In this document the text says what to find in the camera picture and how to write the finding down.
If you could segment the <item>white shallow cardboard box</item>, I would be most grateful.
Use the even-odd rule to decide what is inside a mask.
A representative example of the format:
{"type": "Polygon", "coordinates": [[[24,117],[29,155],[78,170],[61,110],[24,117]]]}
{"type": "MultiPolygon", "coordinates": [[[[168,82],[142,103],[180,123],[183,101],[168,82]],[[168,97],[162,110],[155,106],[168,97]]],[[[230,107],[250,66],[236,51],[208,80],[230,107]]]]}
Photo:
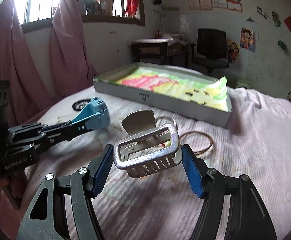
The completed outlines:
{"type": "Polygon", "coordinates": [[[168,74],[177,74],[180,77],[193,77],[196,81],[204,81],[206,83],[216,82],[218,79],[201,74],[195,70],[186,69],[177,66],[163,66],[159,64],[137,62],[127,64],[125,66],[110,70],[104,74],[96,76],[93,80],[96,91],[118,96],[135,102],[144,103],[146,105],[164,109],[173,113],[178,113],[194,120],[208,122],[210,124],[224,127],[232,110],[230,96],[227,88],[227,112],[198,105],[195,102],[187,102],[170,96],[157,94],[148,90],[128,87],[116,84],[114,79],[129,74],[138,67],[147,67],[168,74]]]}

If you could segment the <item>brown thin bangle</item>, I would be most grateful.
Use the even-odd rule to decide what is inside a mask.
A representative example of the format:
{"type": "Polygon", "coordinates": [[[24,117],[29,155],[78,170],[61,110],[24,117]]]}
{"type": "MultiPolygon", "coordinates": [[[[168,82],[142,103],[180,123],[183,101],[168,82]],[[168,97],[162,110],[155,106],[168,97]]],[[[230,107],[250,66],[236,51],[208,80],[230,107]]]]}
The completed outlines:
{"type": "Polygon", "coordinates": [[[180,135],[179,139],[183,145],[189,144],[196,156],[206,153],[214,144],[210,135],[199,131],[186,132],[180,135]]]}

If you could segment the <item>green wall tag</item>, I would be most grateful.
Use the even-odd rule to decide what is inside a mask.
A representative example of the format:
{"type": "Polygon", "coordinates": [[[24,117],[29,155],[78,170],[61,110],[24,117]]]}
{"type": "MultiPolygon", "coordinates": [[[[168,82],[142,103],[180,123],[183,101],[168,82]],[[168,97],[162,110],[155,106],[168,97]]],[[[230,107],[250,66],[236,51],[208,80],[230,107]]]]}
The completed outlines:
{"type": "Polygon", "coordinates": [[[282,41],[282,40],[278,40],[277,44],[279,45],[279,47],[286,51],[287,50],[287,45],[282,41]]]}

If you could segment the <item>beige hair claw clip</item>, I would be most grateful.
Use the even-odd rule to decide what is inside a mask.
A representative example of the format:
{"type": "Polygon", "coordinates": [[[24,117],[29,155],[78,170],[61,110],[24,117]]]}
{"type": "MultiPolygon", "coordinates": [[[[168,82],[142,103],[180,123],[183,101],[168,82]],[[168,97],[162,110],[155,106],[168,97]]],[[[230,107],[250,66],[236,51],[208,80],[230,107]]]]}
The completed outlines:
{"type": "Polygon", "coordinates": [[[182,161],[178,130],[166,121],[155,123],[151,110],[127,115],[122,126],[128,134],[114,145],[115,166],[132,178],[141,178],[179,165],[182,161]]]}

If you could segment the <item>black office chair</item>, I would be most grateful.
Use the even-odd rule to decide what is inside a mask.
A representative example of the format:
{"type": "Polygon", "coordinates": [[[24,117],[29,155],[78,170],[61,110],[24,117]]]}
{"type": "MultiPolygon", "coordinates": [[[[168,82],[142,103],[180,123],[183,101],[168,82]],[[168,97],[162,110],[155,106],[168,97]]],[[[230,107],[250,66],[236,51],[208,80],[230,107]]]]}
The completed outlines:
{"type": "Polygon", "coordinates": [[[204,67],[211,76],[215,69],[229,68],[230,61],[231,57],[227,54],[226,32],[199,28],[197,44],[191,43],[191,63],[204,67]]]}

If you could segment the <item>green stool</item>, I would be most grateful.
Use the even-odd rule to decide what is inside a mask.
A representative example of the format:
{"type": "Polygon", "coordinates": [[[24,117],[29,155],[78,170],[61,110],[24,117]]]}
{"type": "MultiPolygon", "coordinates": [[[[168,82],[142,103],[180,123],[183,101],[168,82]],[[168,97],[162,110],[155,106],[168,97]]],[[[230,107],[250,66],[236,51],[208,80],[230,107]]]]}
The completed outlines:
{"type": "Polygon", "coordinates": [[[241,77],[235,78],[235,88],[250,89],[250,81],[241,77]]]}

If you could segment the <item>dark wooden desk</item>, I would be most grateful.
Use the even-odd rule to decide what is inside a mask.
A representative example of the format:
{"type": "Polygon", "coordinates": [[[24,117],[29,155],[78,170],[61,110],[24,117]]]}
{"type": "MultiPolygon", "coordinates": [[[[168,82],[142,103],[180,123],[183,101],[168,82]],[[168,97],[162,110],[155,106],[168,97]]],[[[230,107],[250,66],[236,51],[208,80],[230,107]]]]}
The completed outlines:
{"type": "Polygon", "coordinates": [[[149,38],[129,43],[134,62],[159,60],[161,65],[173,65],[174,58],[182,56],[182,67],[189,66],[190,44],[177,38],[149,38]]]}

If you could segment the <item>blue smart watch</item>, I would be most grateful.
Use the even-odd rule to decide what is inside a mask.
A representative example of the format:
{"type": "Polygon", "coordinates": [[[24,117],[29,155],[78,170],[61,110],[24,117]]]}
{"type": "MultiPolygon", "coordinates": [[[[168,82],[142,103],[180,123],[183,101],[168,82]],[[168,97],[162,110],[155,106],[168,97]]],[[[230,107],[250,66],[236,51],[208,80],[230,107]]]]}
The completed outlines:
{"type": "Polygon", "coordinates": [[[72,108],[79,113],[71,122],[74,124],[83,122],[88,131],[107,128],[110,124],[107,106],[98,97],[79,100],[73,103],[72,108]]]}

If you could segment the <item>pink curtain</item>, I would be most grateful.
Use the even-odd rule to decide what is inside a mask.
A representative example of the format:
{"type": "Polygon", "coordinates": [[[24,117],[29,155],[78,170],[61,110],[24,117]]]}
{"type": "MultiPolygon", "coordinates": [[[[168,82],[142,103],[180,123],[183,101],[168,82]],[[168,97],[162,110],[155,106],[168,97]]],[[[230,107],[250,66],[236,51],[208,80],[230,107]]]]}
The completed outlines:
{"type": "Polygon", "coordinates": [[[0,0],[0,79],[10,82],[8,124],[40,118],[59,100],[91,87],[78,0],[59,0],[52,25],[26,34],[16,0],[0,0]]]}

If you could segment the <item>cartoon wall poster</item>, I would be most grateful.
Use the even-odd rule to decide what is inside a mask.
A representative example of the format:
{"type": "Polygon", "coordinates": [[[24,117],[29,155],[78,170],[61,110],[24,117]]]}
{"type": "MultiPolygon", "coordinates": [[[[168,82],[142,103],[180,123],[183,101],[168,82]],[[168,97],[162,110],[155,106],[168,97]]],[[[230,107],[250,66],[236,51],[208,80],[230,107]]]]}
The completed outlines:
{"type": "Polygon", "coordinates": [[[255,51],[255,35],[253,30],[247,28],[241,29],[240,46],[249,51],[255,51]]]}

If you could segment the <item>silver bangle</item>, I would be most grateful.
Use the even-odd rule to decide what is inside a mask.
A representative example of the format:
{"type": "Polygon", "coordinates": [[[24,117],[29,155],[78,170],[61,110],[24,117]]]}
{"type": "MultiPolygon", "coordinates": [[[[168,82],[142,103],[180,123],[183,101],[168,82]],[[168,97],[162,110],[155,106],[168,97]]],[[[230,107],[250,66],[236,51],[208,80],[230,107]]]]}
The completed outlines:
{"type": "Polygon", "coordinates": [[[155,123],[156,123],[156,124],[157,124],[158,122],[163,122],[163,121],[166,121],[165,124],[172,124],[172,125],[174,125],[174,127],[175,127],[176,129],[178,129],[178,124],[177,124],[177,122],[176,122],[173,118],[171,118],[171,117],[169,117],[169,116],[159,116],[158,118],[155,119],[155,123]]]}

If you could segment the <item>colourful paper box liner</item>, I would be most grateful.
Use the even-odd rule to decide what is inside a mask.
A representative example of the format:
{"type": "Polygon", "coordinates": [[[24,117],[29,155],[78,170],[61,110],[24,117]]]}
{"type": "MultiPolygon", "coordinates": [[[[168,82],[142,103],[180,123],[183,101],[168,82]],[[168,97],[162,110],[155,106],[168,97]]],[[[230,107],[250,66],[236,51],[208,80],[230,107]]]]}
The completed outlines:
{"type": "Polygon", "coordinates": [[[229,110],[227,81],[226,77],[222,77],[216,82],[206,83],[196,81],[193,77],[180,77],[177,74],[163,73],[147,67],[135,68],[129,74],[114,79],[119,85],[195,102],[224,112],[229,110]]]}

